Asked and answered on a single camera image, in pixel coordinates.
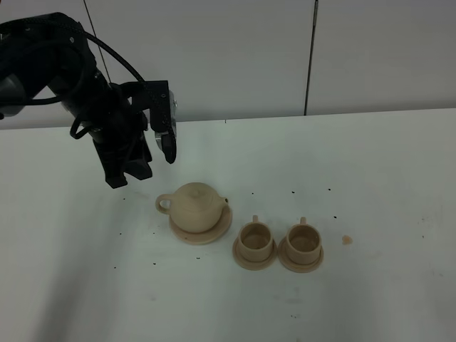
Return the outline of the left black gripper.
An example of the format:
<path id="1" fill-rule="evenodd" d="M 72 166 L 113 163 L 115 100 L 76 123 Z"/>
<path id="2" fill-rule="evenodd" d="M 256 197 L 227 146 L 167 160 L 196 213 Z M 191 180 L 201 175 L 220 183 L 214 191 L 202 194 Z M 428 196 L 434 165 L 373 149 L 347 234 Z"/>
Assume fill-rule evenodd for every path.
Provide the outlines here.
<path id="1" fill-rule="evenodd" d="M 80 74 L 84 75 L 82 83 Z M 148 97 L 144 85 L 137 81 L 108 83 L 98 69 L 61 71 L 60 94 L 74 88 L 78 90 L 62 101 L 74 117 L 71 136 L 92 137 L 105 181 L 117 189 L 128 184 L 124 172 L 138 180 L 151 178 L 152 155 L 144 137 L 145 107 L 142 100 L 136 100 Z"/>

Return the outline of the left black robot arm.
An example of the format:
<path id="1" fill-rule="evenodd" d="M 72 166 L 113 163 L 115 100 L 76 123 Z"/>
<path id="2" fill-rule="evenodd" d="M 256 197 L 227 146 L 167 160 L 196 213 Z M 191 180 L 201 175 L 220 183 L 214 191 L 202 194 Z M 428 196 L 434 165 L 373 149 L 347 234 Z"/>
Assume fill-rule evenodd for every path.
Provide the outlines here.
<path id="1" fill-rule="evenodd" d="M 73 116 L 73 139 L 91 136 L 113 189 L 152 177 L 147 119 L 98 70 L 82 26 L 60 13 L 2 24 L 1 118 L 54 103 Z"/>

